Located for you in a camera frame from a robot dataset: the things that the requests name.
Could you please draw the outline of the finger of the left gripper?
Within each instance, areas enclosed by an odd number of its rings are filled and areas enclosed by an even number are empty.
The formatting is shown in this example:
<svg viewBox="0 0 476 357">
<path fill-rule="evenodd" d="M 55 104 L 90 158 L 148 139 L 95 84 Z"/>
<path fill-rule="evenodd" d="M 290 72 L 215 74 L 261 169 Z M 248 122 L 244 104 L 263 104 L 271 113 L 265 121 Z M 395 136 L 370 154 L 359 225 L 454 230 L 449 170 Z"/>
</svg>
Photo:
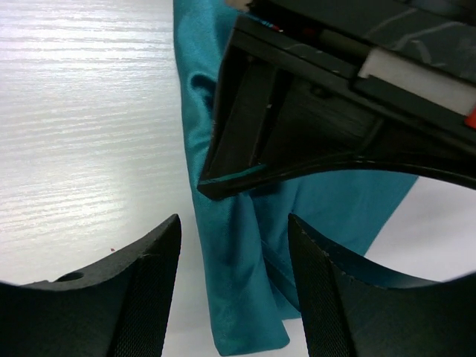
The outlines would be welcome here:
<svg viewBox="0 0 476 357">
<path fill-rule="evenodd" d="M 198 189 L 223 199 L 335 170 L 475 187 L 475 128 L 450 109 L 241 16 L 222 61 Z"/>
</svg>

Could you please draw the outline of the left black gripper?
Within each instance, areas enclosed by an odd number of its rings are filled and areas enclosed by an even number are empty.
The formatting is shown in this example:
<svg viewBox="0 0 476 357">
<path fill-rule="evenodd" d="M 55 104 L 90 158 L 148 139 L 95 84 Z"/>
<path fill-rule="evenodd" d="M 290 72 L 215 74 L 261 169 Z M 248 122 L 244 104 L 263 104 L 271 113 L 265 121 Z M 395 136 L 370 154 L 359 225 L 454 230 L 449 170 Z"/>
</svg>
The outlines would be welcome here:
<svg viewBox="0 0 476 357">
<path fill-rule="evenodd" d="M 227 1 L 272 30 L 328 48 L 475 127 L 474 1 Z"/>
</svg>

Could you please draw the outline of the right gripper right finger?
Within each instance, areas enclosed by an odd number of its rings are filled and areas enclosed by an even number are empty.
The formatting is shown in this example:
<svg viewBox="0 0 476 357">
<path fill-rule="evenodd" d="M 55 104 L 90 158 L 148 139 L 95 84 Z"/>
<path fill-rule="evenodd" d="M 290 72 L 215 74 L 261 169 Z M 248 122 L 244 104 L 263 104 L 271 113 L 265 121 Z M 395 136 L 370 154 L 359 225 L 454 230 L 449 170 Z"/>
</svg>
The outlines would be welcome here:
<svg viewBox="0 0 476 357">
<path fill-rule="evenodd" d="M 443 283 L 381 266 L 289 216 L 311 356 L 473 356 L 475 276 Z"/>
</svg>

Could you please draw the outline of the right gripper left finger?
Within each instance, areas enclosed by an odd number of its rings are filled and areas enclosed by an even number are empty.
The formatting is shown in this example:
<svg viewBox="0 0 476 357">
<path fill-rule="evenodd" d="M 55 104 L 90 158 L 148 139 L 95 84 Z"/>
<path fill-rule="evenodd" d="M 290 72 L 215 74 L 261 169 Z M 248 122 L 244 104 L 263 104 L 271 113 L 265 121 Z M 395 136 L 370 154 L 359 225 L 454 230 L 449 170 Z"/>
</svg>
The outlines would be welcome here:
<svg viewBox="0 0 476 357">
<path fill-rule="evenodd" d="M 1 284 L 2 356 L 161 356 L 181 250 L 173 214 L 50 282 Z"/>
</svg>

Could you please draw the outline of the teal cloth napkin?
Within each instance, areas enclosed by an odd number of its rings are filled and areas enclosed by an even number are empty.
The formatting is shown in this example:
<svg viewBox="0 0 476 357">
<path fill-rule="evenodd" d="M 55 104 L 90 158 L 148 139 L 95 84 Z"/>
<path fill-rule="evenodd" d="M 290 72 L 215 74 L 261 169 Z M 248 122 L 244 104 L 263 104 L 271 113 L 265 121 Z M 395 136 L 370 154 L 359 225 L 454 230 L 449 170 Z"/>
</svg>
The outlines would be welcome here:
<svg viewBox="0 0 476 357">
<path fill-rule="evenodd" d="M 337 171 L 296 178 L 213 201 L 197 185 L 212 131 L 219 64 L 237 14 L 223 1 L 175 1 L 184 150 L 205 269 L 213 341 L 222 356 L 276 350 L 299 317 L 288 215 L 365 254 L 416 177 Z"/>
</svg>

